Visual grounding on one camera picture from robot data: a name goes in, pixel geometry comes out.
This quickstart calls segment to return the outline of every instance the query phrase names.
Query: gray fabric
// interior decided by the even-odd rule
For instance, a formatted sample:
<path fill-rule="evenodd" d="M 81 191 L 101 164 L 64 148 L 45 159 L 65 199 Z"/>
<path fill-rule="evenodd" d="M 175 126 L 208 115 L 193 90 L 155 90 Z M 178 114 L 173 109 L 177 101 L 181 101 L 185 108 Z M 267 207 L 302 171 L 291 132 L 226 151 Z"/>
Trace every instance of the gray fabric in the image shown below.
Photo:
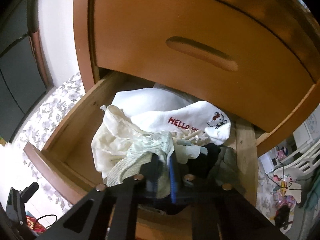
<path fill-rule="evenodd" d="M 217 185 L 230 183 L 240 194 L 245 193 L 238 178 L 237 154 L 230 147 L 222 146 L 218 160 L 209 171 L 208 179 L 215 179 Z"/>

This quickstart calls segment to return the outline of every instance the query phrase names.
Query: cutout handle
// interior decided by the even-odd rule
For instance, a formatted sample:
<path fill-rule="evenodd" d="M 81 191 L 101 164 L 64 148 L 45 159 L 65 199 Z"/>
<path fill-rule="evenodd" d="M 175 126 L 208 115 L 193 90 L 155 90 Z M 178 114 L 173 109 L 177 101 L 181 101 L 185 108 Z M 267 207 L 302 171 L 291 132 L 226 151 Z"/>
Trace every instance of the cutout handle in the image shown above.
<path fill-rule="evenodd" d="M 203 43 L 179 36 L 168 38 L 165 43 L 171 49 L 206 61 L 223 70 L 238 70 L 238 64 L 232 59 L 231 56 Z"/>

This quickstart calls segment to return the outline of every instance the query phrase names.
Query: metal bolt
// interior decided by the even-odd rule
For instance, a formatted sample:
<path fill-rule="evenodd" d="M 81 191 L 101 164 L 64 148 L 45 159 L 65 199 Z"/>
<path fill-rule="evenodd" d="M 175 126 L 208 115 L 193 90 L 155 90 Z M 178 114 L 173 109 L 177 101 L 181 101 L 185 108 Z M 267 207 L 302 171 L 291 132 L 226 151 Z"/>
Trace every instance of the metal bolt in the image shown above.
<path fill-rule="evenodd" d="M 226 183 L 222 185 L 222 189 L 223 190 L 231 190 L 232 189 L 232 185 L 230 183 Z"/>
<path fill-rule="evenodd" d="M 96 186 L 96 191 L 104 191 L 107 188 L 106 184 L 99 184 Z"/>
<path fill-rule="evenodd" d="M 136 175 L 133 176 L 133 179 L 134 180 L 143 180 L 144 176 L 142 174 L 136 174 Z"/>
<path fill-rule="evenodd" d="M 187 175 L 185 175 L 183 178 L 184 178 L 186 181 L 193 181 L 193 180 L 196 178 L 196 176 L 193 175 L 193 174 L 187 174 Z"/>

